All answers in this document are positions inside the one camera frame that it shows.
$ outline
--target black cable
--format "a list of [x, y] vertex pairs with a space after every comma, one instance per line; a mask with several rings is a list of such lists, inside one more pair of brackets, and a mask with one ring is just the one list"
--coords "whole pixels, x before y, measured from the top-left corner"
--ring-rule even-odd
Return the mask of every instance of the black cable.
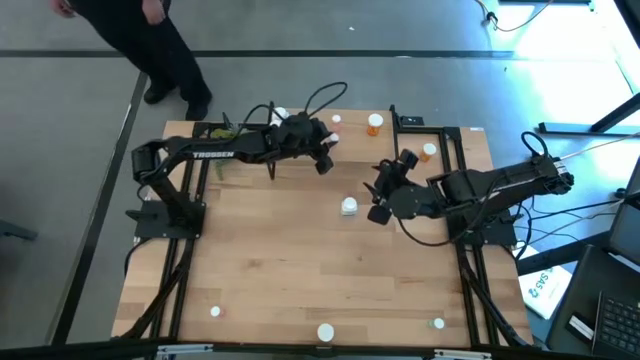
[[144, 199], [142, 198], [142, 195], [140, 195], [140, 191], [142, 191], [142, 189], [144, 189], [146, 185], [140, 185], [138, 187], [138, 191], [136, 191], [136, 196], [138, 197], [138, 199], [140, 199], [140, 201], [142, 201], [144, 203]]
[[544, 215], [544, 216], [537, 216], [537, 217], [534, 217], [532, 220], [546, 219], [546, 218], [548, 218], [548, 217], [555, 216], [555, 215], [558, 215], [558, 214], [565, 214], [565, 213], [567, 213], [568, 211], [575, 211], [575, 210], [588, 209], [588, 208], [592, 208], [592, 207], [596, 207], [596, 206], [601, 206], [601, 205], [609, 205], [609, 204], [616, 203], [616, 202], [618, 202], [618, 201], [620, 201], [620, 200], [609, 200], [609, 201], [603, 201], [603, 202], [599, 202], [599, 203], [591, 204], [591, 205], [578, 206], [578, 207], [571, 208], [571, 209], [565, 209], [565, 210], [561, 210], [561, 211], [556, 211], [556, 212], [552, 212], [552, 213], [547, 213], [547, 215]]
[[447, 244], [453, 242], [453, 240], [446, 240], [446, 241], [442, 241], [442, 242], [439, 242], [439, 243], [426, 243], [424, 241], [418, 240], [413, 235], [411, 235], [411, 233], [409, 231], [407, 231], [407, 229], [404, 227], [404, 224], [402, 223], [402, 220], [398, 219], [398, 224], [400, 224], [400, 228], [402, 229], [402, 232], [404, 232], [404, 234], [407, 235], [407, 237], [409, 237], [409, 239], [415, 241], [416, 243], [418, 243], [418, 244], [420, 244], [422, 246], [438, 247], [438, 246], [444, 246], [444, 245], [447, 245]]
[[342, 95], [344, 95], [344, 93], [347, 91], [347, 88], [349, 87], [349, 85], [347, 85], [346, 82], [344, 81], [337, 81], [331, 84], [327, 84], [321, 88], [319, 88], [318, 90], [316, 90], [310, 97], [309, 100], [307, 100], [307, 105], [304, 107], [304, 112], [306, 113], [309, 110], [309, 105], [311, 105], [311, 101], [313, 100], [313, 98], [318, 95], [321, 91], [326, 90], [328, 88], [334, 87], [334, 86], [338, 86], [338, 85], [342, 85], [344, 86], [344, 89], [342, 89], [342, 91], [336, 95], [335, 97], [333, 97], [331, 100], [327, 101], [326, 103], [322, 104], [320, 107], [318, 107], [314, 112], [312, 112], [311, 114], [309, 114], [309, 117], [312, 117], [313, 115], [315, 115], [316, 113], [318, 113], [318, 111], [324, 109], [325, 107], [327, 107], [328, 105], [332, 104], [334, 101], [338, 100]]
[[522, 248], [520, 249], [520, 252], [518, 252], [518, 255], [516, 255], [516, 261], [520, 260], [520, 258], [522, 257], [522, 254], [524, 254], [525, 250], [527, 250], [527, 247], [529, 246], [529, 242], [531, 241], [531, 236], [533, 235], [533, 218], [531, 217], [531, 213], [529, 212], [529, 210], [525, 207], [523, 207], [524, 211], [527, 213], [527, 216], [529, 217], [529, 219], [527, 220], [527, 238], [524, 240], [524, 246], [522, 246]]
[[426, 243], [424, 241], [418, 240], [416, 237], [414, 237], [413, 235], [411, 235], [411, 233], [409, 233], [409, 231], [407, 231], [407, 229], [404, 227], [404, 224], [402, 223], [401, 219], [398, 219], [398, 223], [400, 224], [400, 228], [402, 229], [402, 232], [404, 232], [405, 235], [407, 235], [407, 237], [413, 241], [415, 241], [416, 243], [422, 245], [422, 246], [428, 246], [428, 247], [439, 247], [439, 246], [444, 246], [447, 244], [453, 244], [454, 242], [458, 241], [460, 238], [462, 238], [464, 235], [467, 234], [467, 231], [469, 231], [471, 228], [473, 228], [474, 226], [476, 226], [476, 223], [482, 219], [482, 214], [484, 213], [484, 210], [487, 207], [487, 204], [489, 203], [489, 196], [491, 196], [491, 194], [493, 193], [493, 189], [495, 189], [496, 185], [498, 184], [499, 180], [502, 180], [502, 178], [504, 178], [504, 176], [500, 176], [495, 178], [492, 182], [491, 185], [489, 185], [489, 190], [487, 191], [486, 195], [485, 195], [485, 200], [482, 203], [482, 206], [480, 206], [480, 210], [478, 211], [478, 214], [476, 215], [476, 217], [473, 219], [473, 221], [471, 221], [469, 223], [469, 225], [467, 225], [467, 227], [458, 233], [458, 235], [454, 236], [453, 238], [446, 240], [446, 241], [442, 241], [439, 243]]
[[[517, 226], [517, 225], [514, 225], [513, 227], [515, 227], [515, 228], [519, 228], [519, 229], [528, 229], [528, 228], [529, 228], [528, 226]], [[551, 233], [550, 233], [550, 232], [548, 232], [548, 231], [544, 231], [544, 230], [540, 230], [540, 229], [531, 228], [531, 230], [533, 230], [533, 231], [537, 231], [537, 232], [541, 232], [541, 233], [546, 234], [546, 235], [551, 234]], [[557, 235], [557, 236], [566, 236], [566, 237], [570, 237], [570, 238], [572, 238], [572, 239], [574, 239], [574, 240], [576, 240], [576, 241], [580, 241], [580, 239], [578, 239], [577, 237], [575, 237], [575, 236], [573, 236], [573, 235], [569, 235], [569, 234], [559, 234], [559, 233], [555, 233], [555, 234], [551, 234], [551, 235], [552, 235], [552, 236], [553, 236], [553, 235]]]
[[[242, 130], [244, 130], [245, 126], [247, 125], [247, 122], [249, 121], [249, 119], [251, 118], [253, 113], [256, 112], [256, 110], [258, 110], [260, 108], [271, 110], [269, 105], [265, 105], [265, 104], [258, 104], [256, 106], [254, 106], [253, 109], [249, 110], [249, 113], [247, 114], [247, 116], [245, 116], [244, 120], [240, 123], [240, 126], [238, 127], [238, 130], [236, 130], [236, 133], [233, 134], [233, 136], [231, 138], [225, 139], [225, 140], [219, 142], [219, 144], [225, 145], [225, 144], [230, 144], [230, 143], [234, 142], [238, 138], [238, 136], [240, 136], [240, 133], [242, 132]], [[280, 119], [282, 119], [282, 117], [280, 116], [280, 114], [278, 114], [277, 111], [274, 111], [274, 113], [276, 113], [278, 115], [278, 117]]]
[[131, 260], [131, 255], [142, 245], [149, 242], [149, 238], [140, 239], [140, 241], [135, 244], [129, 251], [127, 252], [127, 256], [124, 258], [124, 277], [127, 277], [127, 272], [129, 271], [129, 261]]
[[[551, 213], [551, 212], [549, 212], [549, 211], [541, 211], [541, 210], [538, 210], [538, 209], [536, 209], [536, 207], [535, 207], [535, 206], [536, 206], [536, 196], [534, 195], [534, 196], [532, 196], [532, 197], [531, 197], [531, 205], [529, 206], [529, 210], [535, 211], [535, 212], [537, 212], [538, 214], [546, 214], [546, 215], [553, 214], [553, 213]], [[580, 215], [578, 215], [578, 214], [574, 214], [574, 213], [572, 213], [572, 212], [568, 212], [568, 211], [564, 212], [563, 214], [571, 215], [571, 216], [573, 216], [573, 217], [577, 217], [577, 218], [582, 218], [582, 216], [580, 216]]]
[[520, 204], [518, 204], [518, 211], [516, 211], [516, 215], [515, 218], [517, 219], [520, 216], [520, 212], [522, 212], [522, 203], [524, 201], [520, 201]]
[[520, 140], [522, 140], [522, 143], [524, 144], [524, 146], [526, 146], [527, 149], [529, 149], [529, 151], [531, 151], [531, 154], [533, 156], [540, 155], [540, 153], [537, 152], [533, 147], [531, 147], [531, 145], [527, 141], [527, 135], [529, 135], [529, 136], [533, 137], [534, 139], [538, 140], [538, 142], [542, 146], [542, 151], [543, 151], [542, 156], [548, 157], [549, 156], [549, 148], [547, 147], [547, 143], [545, 143], [544, 140], [542, 140], [542, 138], [538, 134], [533, 133], [531, 131], [525, 131], [522, 134], [520, 134]]

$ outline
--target green object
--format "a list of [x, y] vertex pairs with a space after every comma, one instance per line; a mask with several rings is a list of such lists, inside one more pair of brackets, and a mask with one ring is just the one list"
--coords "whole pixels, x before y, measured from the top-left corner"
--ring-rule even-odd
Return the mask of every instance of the green object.
[[[238, 132], [239, 126], [237, 124], [233, 124], [230, 123], [229, 124], [229, 129], [215, 129], [213, 130], [213, 132], [211, 133], [211, 138], [212, 139], [217, 139], [217, 140], [228, 140], [228, 139], [233, 139], [234, 136], [236, 135], [236, 133]], [[240, 131], [239, 135], [242, 135], [246, 132], [245, 129], [242, 129], [242, 131]], [[213, 161], [213, 166], [216, 170], [216, 175], [218, 176], [218, 180], [219, 181], [223, 181], [224, 180], [224, 174], [222, 172], [222, 168], [231, 163], [234, 159], [222, 159], [222, 160], [214, 160]]]

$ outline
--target wooden tabletop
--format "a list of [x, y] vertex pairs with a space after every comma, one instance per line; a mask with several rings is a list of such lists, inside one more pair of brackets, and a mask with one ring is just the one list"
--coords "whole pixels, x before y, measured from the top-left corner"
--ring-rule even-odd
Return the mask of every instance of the wooden tabletop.
[[[211, 167], [205, 227], [195, 245], [181, 340], [315, 344], [318, 326], [329, 323], [337, 345], [470, 345], [454, 247], [419, 246], [394, 221], [381, 226], [367, 220], [371, 195], [362, 182], [375, 180], [371, 165], [394, 157], [391, 114], [377, 111], [385, 122], [379, 136], [371, 137], [366, 128], [372, 113], [319, 113], [328, 126], [334, 114], [343, 122], [340, 143], [330, 154], [335, 166], [326, 175], [318, 175], [309, 158], [278, 162], [274, 181], [264, 165], [234, 161], [223, 168], [223, 180]], [[192, 128], [190, 122], [170, 121], [164, 135], [190, 136]], [[461, 131], [467, 166], [491, 169], [484, 131]], [[419, 153], [425, 142], [438, 145], [435, 136], [398, 135], [400, 150]], [[442, 172], [438, 151], [409, 178], [424, 184], [425, 178]], [[182, 173], [179, 167], [171, 174], [176, 187]], [[340, 214], [347, 196], [358, 201], [355, 216]], [[447, 238], [444, 219], [417, 218], [406, 225], [423, 241]], [[166, 239], [155, 240], [133, 255], [113, 335], [128, 330], [155, 296], [167, 244]], [[483, 251], [492, 298], [520, 336], [531, 341], [512, 258], [499, 247]], [[162, 334], [167, 333], [172, 303], [170, 299]], [[212, 306], [219, 306], [223, 315], [213, 318]], [[486, 342], [477, 299], [476, 312]], [[443, 330], [428, 326], [438, 317], [446, 321]]]

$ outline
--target gray floor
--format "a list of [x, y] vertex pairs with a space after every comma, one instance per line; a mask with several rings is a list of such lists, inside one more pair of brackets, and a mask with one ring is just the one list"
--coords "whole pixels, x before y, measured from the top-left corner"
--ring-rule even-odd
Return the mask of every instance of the gray floor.
[[[495, 1], [487, 3], [497, 8]], [[503, 6], [501, 24], [516, 24], [531, 10]], [[568, 16], [575, 22], [569, 27]], [[586, 7], [554, 5], [529, 29], [509, 35], [482, 28], [473, 0], [181, 0], [174, 1], [172, 17], [200, 50], [513, 50], [522, 58], [200, 58], [216, 94], [209, 120], [220, 119], [222, 111], [240, 119], [269, 100], [300, 107], [318, 86], [344, 80], [350, 88], [335, 107], [386, 109], [394, 103], [432, 125], [484, 127], [494, 165], [505, 166], [525, 159], [519, 135], [538, 122], [593, 122], [631, 96], [598, 18]], [[40, 0], [4, 1], [0, 24], [0, 50], [107, 49], [84, 20], [59, 19]], [[40, 232], [33, 243], [0, 241], [1, 348], [45, 342], [136, 75], [122, 59], [0, 59], [0, 218]], [[175, 94], [154, 107], [142, 104], [129, 148], [159, 137], [164, 122], [181, 119], [184, 110]], [[605, 140], [547, 141], [553, 154], [564, 155]], [[563, 197], [540, 198], [537, 208], [609, 199], [626, 185], [639, 144], [623, 142], [568, 161], [575, 188]], [[134, 228], [124, 211], [139, 206], [135, 189], [125, 156], [71, 341], [110, 334]], [[535, 227], [551, 230], [568, 221], [559, 217]], [[581, 238], [610, 222], [598, 217], [565, 232]], [[550, 237], [534, 247], [553, 248], [567, 239]], [[543, 338], [547, 324], [535, 315], [531, 320]]]

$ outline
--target person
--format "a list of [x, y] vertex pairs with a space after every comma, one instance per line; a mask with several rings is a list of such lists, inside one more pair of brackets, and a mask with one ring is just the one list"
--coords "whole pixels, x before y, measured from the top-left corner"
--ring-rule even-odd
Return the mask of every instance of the person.
[[50, 0], [55, 13], [86, 18], [98, 34], [121, 52], [151, 84], [147, 104], [162, 101], [174, 88], [189, 104], [185, 118], [202, 120], [213, 96], [193, 54], [167, 16], [162, 0]]

